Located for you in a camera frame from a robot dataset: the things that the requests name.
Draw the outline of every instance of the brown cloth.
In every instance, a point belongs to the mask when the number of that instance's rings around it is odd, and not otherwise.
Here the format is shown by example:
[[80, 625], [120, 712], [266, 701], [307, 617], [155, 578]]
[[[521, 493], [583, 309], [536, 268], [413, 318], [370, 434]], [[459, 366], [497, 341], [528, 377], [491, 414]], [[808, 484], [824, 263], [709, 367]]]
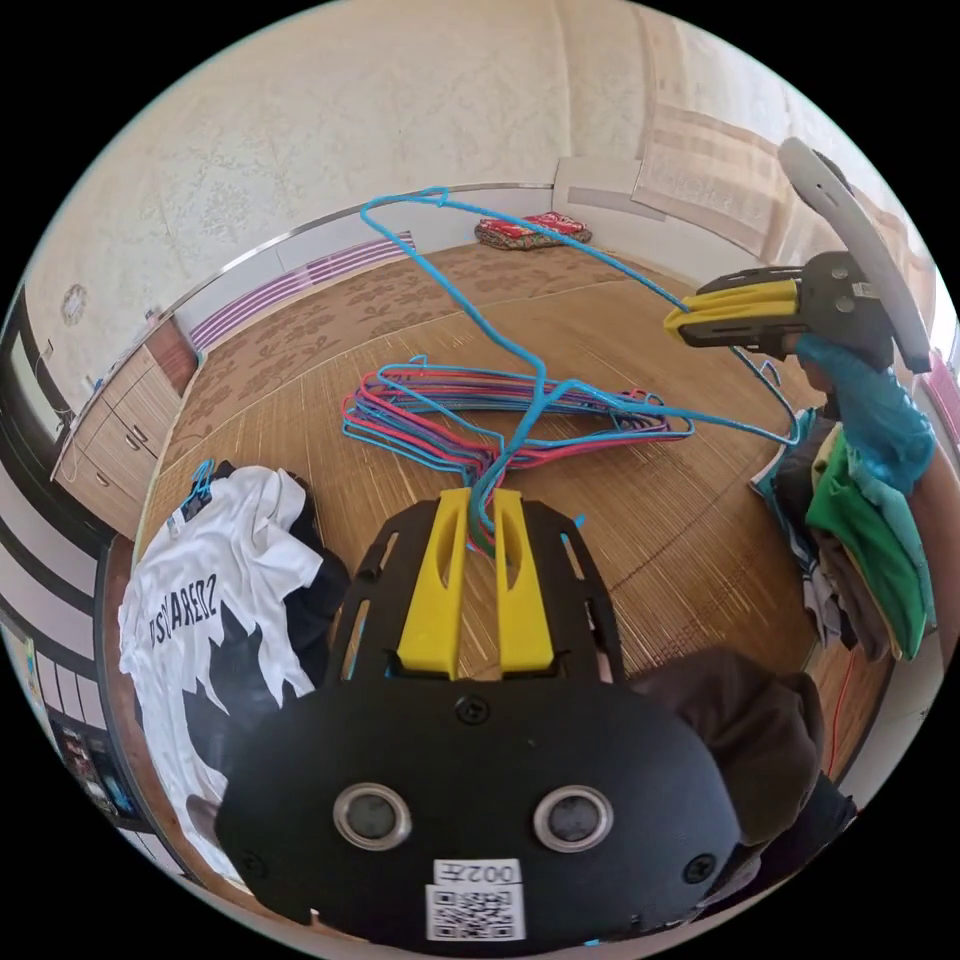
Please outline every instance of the brown cloth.
[[[820, 696], [807, 674], [778, 677], [734, 650], [712, 647], [650, 670], [630, 686], [685, 720], [706, 744], [730, 794], [743, 847], [759, 852], [792, 826], [823, 757]], [[731, 869], [750, 857], [736, 859]]]

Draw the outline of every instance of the woven mat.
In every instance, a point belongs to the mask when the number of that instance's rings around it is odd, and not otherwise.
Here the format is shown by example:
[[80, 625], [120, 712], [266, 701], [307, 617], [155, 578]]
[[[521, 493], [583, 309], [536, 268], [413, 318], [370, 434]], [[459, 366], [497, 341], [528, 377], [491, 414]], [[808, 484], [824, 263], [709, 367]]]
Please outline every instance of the woven mat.
[[[692, 350], [665, 336], [663, 301], [640, 284], [602, 283], [517, 300], [486, 315], [537, 351], [551, 376], [578, 376], [610, 390], [639, 386], [668, 404], [786, 427], [783, 410], [728, 351]], [[419, 353], [439, 363], [524, 369], [460, 314], [354, 347], [211, 430], [165, 469], [142, 542], [149, 543], [209, 456], [308, 478], [325, 540], [348, 564], [358, 563], [389, 516], [451, 485], [450, 475], [340, 432], [340, 401], [360, 377]], [[780, 369], [794, 406], [816, 402], [795, 363]], [[234, 368], [232, 376], [240, 374]], [[515, 422], [501, 418], [496, 425], [509, 430]], [[542, 429], [572, 435], [564, 424]], [[583, 535], [611, 588], [630, 670], [717, 643], [771, 669], [797, 670], [815, 634], [789, 551], [747, 487], [775, 449], [771, 441], [702, 426], [680, 443], [598, 452], [516, 474], [510, 485], [570, 516], [584, 514]], [[462, 675], [496, 674], [494, 596], [492, 565], [470, 554]]]

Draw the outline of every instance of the wire hanger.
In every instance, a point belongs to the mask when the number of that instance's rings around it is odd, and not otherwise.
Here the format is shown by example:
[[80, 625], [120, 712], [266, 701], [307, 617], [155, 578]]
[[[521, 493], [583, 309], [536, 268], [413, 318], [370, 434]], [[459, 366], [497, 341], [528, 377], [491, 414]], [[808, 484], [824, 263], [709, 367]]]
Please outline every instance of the wire hanger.
[[[592, 247], [588, 247], [586, 244], [583, 244], [578, 240], [574, 240], [571, 237], [567, 237], [554, 230], [550, 230], [547, 227], [540, 226], [539, 224], [530, 223], [529, 221], [522, 220], [518, 217], [512, 217], [508, 214], [499, 213], [495, 210], [488, 210], [484, 207], [478, 207], [473, 204], [460, 203], [459, 201], [450, 200], [449, 193], [450, 191], [447, 187], [430, 187], [416, 194], [377, 197], [364, 205], [360, 211], [360, 217], [368, 226], [402, 250], [408, 257], [414, 260], [414, 262], [425, 273], [427, 273], [438, 284], [440, 284], [440, 286], [453, 298], [457, 304], [459, 304], [467, 316], [470, 317], [470, 319], [480, 327], [480, 329], [487, 335], [487, 337], [489, 337], [490, 340], [524, 361], [527, 365], [532, 367], [534, 371], [533, 377], [530, 378], [533, 381], [533, 391], [530, 397], [529, 405], [523, 412], [523, 416], [514, 432], [513, 437], [509, 441], [505, 441], [503, 443], [502, 448], [499, 450], [499, 454], [496, 456], [493, 462], [484, 469], [484, 471], [477, 478], [476, 482], [471, 485], [472, 493], [469, 511], [470, 534], [473, 541], [481, 546], [485, 552], [491, 555], [493, 552], [493, 522], [490, 519], [486, 509], [487, 504], [492, 497], [493, 490], [503, 482], [503, 477], [506, 473], [508, 465], [528, 442], [530, 432], [540, 417], [548, 410], [548, 408], [550, 408], [552, 404], [557, 403], [567, 393], [575, 392], [577, 395], [585, 396], [597, 404], [604, 405], [609, 408], [611, 415], [613, 416], [620, 416], [623, 418], [628, 418], [630, 416], [662, 416], [687, 421], [690, 424], [690, 427], [689, 431], [683, 434], [684, 436], [689, 436], [694, 432], [695, 428], [693, 426], [693, 422], [697, 421], [701, 423], [713, 424], [715, 426], [729, 427], [731, 429], [740, 430], [746, 433], [752, 433], [756, 436], [774, 440], [777, 443], [786, 446], [796, 445], [799, 439], [797, 418], [790, 404], [787, 402], [780, 390], [780, 378], [776, 368], [769, 361], [765, 361], [760, 367], [757, 367], [749, 358], [749, 356], [738, 347], [731, 347], [730, 349], [751, 371], [751, 373], [763, 383], [766, 389], [769, 390], [774, 397], [776, 397], [777, 401], [787, 412], [790, 418], [790, 432], [788, 436], [780, 436], [772, 433], [769, 430], [764, 430], [761, 427], [752, 426], [750, 424], [741, 423], [740, 421], [730, 420], [724, 417], [717, 417], [698, 411], [685, 410], [683, 408], [668, 407], [660, 401], [659, 397], [651, 395], [644, 395], [643, 398], [638, 399], [630, 396], [629, 394], [608, 393], [598, 389], [597, 387], [593, 387], [590, 384], [583, 383], [582, 381], [575, 379], [565, 380], [562, 382], [549, 381], [550, 389], [548, 392], [547, 369], [543, 360], [520, 344], [509, 340], [495, 327], [493, 327], [480, 313], [480, 311], [467, 299], [467, 297], [435, 266], [433, 266], [433, 264], [431, 264], [425, 257], [418, 253], [412, 246], [410, 246], [410, 244], [406, 243], [399, 236], [397, 236], [397, 234], [395, 234], [392, 230], [374, 220], [370, 215], [370, 211], [372, 209], [391, 203], [420, 203], [438, 208], [450, 207], [456, 210], [463, 210], [467, 213], [474, 213], [484, 217], [494, 217], [500, 220], [505, 220], [508, 223], [526, 227], [527, 229], [543, 234], [544, 236], [551, 237], [559, 243], [581, 250], [588, 256], [614, 267], [621, 273], [624, 273], [632, 279], [642, 283], [648, 289], [663, 297], [677, 309], [688, 311], [688, 307], [681, 300], [664, 290], [662, 287], [658, 286], [652, 280], [638, 273], [636, 270], [626, 266], [615, 258], [609, 256], [608, 254], [602, 253], [599, 250], [595, 250]], [[389, 366], [384, 367], [381, 373], [389, 370]], [[767, 371], [772, 371], [773, 380], [766, 375]], [[462, 417], [459, 417], [452, 409], [445, 406], [439, 400], [418, 391], [416, 387], [411, 385], [410, 380], [401, 381], [397, 379], [391, 380], [391, 383], [398, 390], [406, 393], [411, 399], [423, 404], [424, 412], [432, 411], [434, 413], [439, 413], [452, 419], [454, 422], [459, 423], [461, 426], [464, 426], [467, 429], [483, 433], [482, 430], [479, 430], [474, 425], [469, 424], [466, 420], [464, 420]], [[358, 427], [358, 429], [360, 433], [364, 432], [362, 427]], [[376, 431], [371, 430], [368, 425], [366, 430], [366, 436], [370, 437], [368, 442], [374, 442], [373, 438], [375, 434]], [[416, 452], [415, 445], [411, 445], [411, 452]]]

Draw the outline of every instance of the clothes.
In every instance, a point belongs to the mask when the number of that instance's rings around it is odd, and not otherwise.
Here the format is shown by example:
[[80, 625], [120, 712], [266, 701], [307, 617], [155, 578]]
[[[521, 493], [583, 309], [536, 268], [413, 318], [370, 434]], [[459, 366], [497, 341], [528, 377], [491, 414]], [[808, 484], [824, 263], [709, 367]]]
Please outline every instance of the clothes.
[[[816, 783], [824, 744], [820, 696], [807, 674], [777, 677], [736, 651], [711, 647], [629, 683], [686, 721], [713, 754], [745, 850], [769, 843], [796, 821]], [[737, 870], [751, 856], [738, 859]]]
[[820, 444], [820, 449], [817, 451], [817, 455], [813, 458], [813, 464], [810, 468], [810, 482], [813, 485], [813, 492], [817, 492], [817, 487], [820, 486], [820, 481], [823, 479], [823, 475], [827, 472], [827, 467], [830, 464], [830, 458], [833, 456], [834, 450], [837, 449], [837, 440], [840, 437], [840, 434], [843, 432], [843, 425], [840, 423], [835, 423], [830, 430], [830, 433], [827, 434], [826, 439]]
[[832, 382], [847, 440], [866, 470], [894, 490], [910, 493], [930, 466], [937, 441], [930, 420], [894, 371], [878, 372], [849, 350], [812, 334], [800, 337], [796, 353]]
[[242, 736], [314, 689], [288, 639], [284, 599], [314, 583], [323, 559], [288, 532], [306, 495], [282, 470], [243, 467], [210, 494], [191, 521], [165, 525], [135, 568], [118, 614], [120, 669], [133, 679], [184, 835], [239, 882], [198, 834], [186, 800], [219, 802]]
[[[837, 425], [819, 419], [807, 439], [783, 460], [774, 477], [777, 504], [787, 520], [798, 530], [809, 549], [820, 558], [820, 566], [842, 602], [854, 640], [867, 658], [879, 660], [890, 649], [891, 635], [867, 585], [851, 567], [847, 554], [836, 537], [807, 527], [807, 510], [813, 500], [813, 464], [829, 441], [835, 441]], [[845, 646], [850, 646], [844, 637]]]
[[927, 619], [920, 582], [883, 517], [850, 479], [843, 430], [836, 434], [835, 446], [816, 485], [807, 525], [832, 533], [850, 552], [893, 628], [904, 657], [912, 660], [920, 648]]
[[[792, 877], [833, 843], [856, 817], [857, 806], [853, 800], [844, 796], [821, 773], [796, 823], [780, 834], [758, 858], [754, 875], [746, 883], [731, 884], [718, 891], [705, 902], [706, 909], [697, 919], [703, 920], [714, 913], [729, 910]], [[737, 879], [742, 879], [743, 875], [747, 875], [746, 871]]]
[[920, 542], [917, 522], [913, 519], [906, 497], [899, 490], [888, 487], [873, 476], [853, 450], [850, 451], [850, 479], [857, 485], [864, 499], [880, 511], [887, 526], [910, 558], [920, 581], [920, 594], [923, 597], [927, 622], [932, 626], [937, 622], [937, 612], [933, 606], [933, 583], [930, 580], [927, 555]]
[[813, 556], [817, 556], [819, 551], [811, 531], [807, 528], [807, 510], [813, 499], [811, 471], [817, 454], [836, 426], [836, 423], [830, 420], [818, 418], [806, 439], [784, 456], [779, 470], [772, 478], [777, 507], [796, 531], [797, 539]]
[[[817, 412], [813, 409], [802, 410], [797, 413], [801, 442], [809, 435], [816, 420]], [[820, 569], [816, 554], [801, 541], [793, 524], [780, 509], [774, 493], [774, 479], [789, 451], [789, 447], [782, 446], [773, 460], [750, 481], [750, 486], [754, 492], [763, 498], [787, 538], [790, 552], [800, 567], [804, 608], [814, 618], [820, 642], [824, 646], [829, 646], [843, 637], [843, 617], [837, 598], [833, 587]]]
[[892, 651], [896, 638], [876, 598], [835, 536], [822, 530], [814, 530], [813, 536], [823, 568], [837, 584], [866, 658], [873, 663], [882, 660], [887, 651]]

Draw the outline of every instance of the window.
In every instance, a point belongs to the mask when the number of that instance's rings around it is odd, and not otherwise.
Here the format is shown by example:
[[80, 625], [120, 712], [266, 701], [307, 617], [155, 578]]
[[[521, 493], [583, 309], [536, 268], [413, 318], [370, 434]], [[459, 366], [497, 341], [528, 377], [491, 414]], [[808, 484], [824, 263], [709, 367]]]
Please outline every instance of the window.
[[947, 292], [940, 271], [937, 270], [937, 300], [933, 311], [933, 326], [930, 329], [930, 344], [940, 351], [947, 366], [960, 383], [960, 324], [953, 300]]

